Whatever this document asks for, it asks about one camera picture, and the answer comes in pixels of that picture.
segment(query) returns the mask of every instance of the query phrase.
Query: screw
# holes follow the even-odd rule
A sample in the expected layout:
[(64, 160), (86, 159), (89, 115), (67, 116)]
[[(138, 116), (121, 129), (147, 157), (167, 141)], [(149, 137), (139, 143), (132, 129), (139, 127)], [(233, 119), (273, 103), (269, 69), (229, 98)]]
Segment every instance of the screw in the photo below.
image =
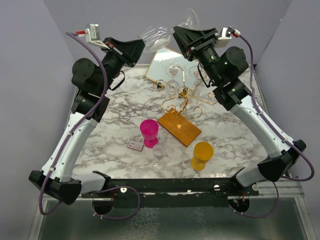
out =
[(215, 190), (215, 191), (220, 191), (220, 186), (219, 186), (219, 185), (214, 185), (214, 186), (213, 186), (213, 190)]
[(257, 184), (253, 184), (252, 185), (252, 189), (253, 189), (253, 191), (258, 191), (259, 190), (259, 186)]
[(124, 194), (124, 193), (127, 192), (127, 188), (126, 187), (122, 187), (122, 188), (120, 188), (120, 191)]

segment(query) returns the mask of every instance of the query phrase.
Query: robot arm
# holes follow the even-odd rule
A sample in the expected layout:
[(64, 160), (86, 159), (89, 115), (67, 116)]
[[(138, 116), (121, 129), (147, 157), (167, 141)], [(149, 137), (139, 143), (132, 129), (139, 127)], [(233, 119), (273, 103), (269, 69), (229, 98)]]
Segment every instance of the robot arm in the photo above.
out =
[[(237, 37), (240, 32), (231, 27), (223, 28), (220, 34), (215, 28), (191, 30), (175, 26), (173, 29), (173, 37), (183, 56), (188, 61), (197, 59), (202, 64), (210, 79), (209, 84), (205, 85), (208, 88), (216, 87), (213, 93), (217, 101), (253, 132), (267, 152), (265, 160), (241, 169), (231, 181), (237, 188), (264, 180), (276, 182), (300, 156), (285, 142), (294, 145), (301, 152), (306, 149), (306, 144), (302, 140), (294, 141), (270, 117), (266, 114), (262, 116), (259, 105), (253, 104), (251, 91), (238, 78), (249, 66), (243, 49), (232, 46), (222, 56), (218, 56), (215, 51), (215, 48), (226, 46), (231, 34)], [(285, 141), (275, 133), (270, 124), (281, 133)]]
[[(114, 78), (119, 76), (123, 66), (134, 67), (136, 65), (145, 44), (141, 39), (121, 42), (112, 37), (102, 42), (98, 25), (90, 24), (89, 27), (86, 31), (76, 34), (85, 36), (88, 43), (99, 46), (105, 52), (101, 63), (107, 75), (107, 86), (114, 91), (125, 80), (123, 78), (117, 86), (111, 88)], [(41, 171), (34, 170), (29, 175), (29, 180), (38, 189), (45, 184), (46, 194), (67, 205), (72, 204), (79, 194), (101, 190), (105, 184), (106, 178), (99, 173), (73, 175), (73, 169), (87, 138), (100, 122), (110, 101), (105, 96), (102, 100), (97, 97), (105, 91), (104, 76), (102, 69), (91, 60), (87, 58), (77, 60), (72, 67), (72, 74), (71, 81), (77, 86), (78, 92), (71, 107), (67, 127)], [(100, 104), (93, 111), (98, 101)]]

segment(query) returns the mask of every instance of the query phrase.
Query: small card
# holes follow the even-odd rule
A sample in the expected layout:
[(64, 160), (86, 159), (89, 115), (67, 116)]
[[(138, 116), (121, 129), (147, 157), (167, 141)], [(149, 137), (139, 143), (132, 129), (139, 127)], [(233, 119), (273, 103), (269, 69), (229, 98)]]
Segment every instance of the small card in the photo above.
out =
[(143, 146), (144, 144), (141, 142), (130, 140), (128, 148), (141, 152)]

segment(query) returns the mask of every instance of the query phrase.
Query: transparent cup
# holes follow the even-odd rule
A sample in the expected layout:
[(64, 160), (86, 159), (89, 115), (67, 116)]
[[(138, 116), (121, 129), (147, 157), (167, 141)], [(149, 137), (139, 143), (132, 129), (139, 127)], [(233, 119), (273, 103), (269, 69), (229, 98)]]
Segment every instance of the transparent cup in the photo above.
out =
[[(184, 21), (178, 24), (179, 27), (186, 29), (199, 29), (198, 16), (192, 8), (187, 8), (184, 13)], [(168, 45), (174, 33), (173, 28), (167, 28), (162, 25), (151, 25), (145, 31), (138, 35), (139, 39), (142, 39), (145, 48), (144, 53), (153, 53), (159, 49), (164, 48)]]
[(155, 159), (152, 162), (153, 169), (157, 172), (162, 172), (167, 167), (167, 163), (165, 161), (166, 147), (163, 144), (158, 143), (154, 145), (152, 152), (155, 156)]

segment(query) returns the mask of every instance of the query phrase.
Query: white wall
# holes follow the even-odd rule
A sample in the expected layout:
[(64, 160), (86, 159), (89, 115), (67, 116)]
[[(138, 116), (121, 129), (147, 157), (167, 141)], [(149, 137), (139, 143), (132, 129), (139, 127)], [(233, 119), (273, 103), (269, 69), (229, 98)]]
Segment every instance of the white wall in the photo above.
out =
[[(320, 239), (320, 1), (294, 0), (256, 68), (271, 117), (294, 139), (306, 143), (315, 177), (302, 183)], [(301, 158), (295, 174), (310, 174)]]
[(39, 196), (28, 177), (62, 135), (74, 60), (43, 1), (1, 1), (0, 22), (0, 239), (24, 240)]
[[(182, 23), (184, 12), (193, 8), (198, 14), (200, 29), (232, 26), (239, 29), (252, 44), (257, 63), (269, 40), (285, 15), (291, 0), (44, 0), (58, 29), (80, 31), (88, 23), (100, 24), (101, 39), (134, 40), (150, 25), (167, 28)], [(241, 40), (231, 44), (245, 48)], [(71, 40), (67, 45), (75, 59), (89, 57)], [(168, 47), (178, 51), (172, 39)], [(154, 54), (142, 54), (139, 63), (148, 64)]]

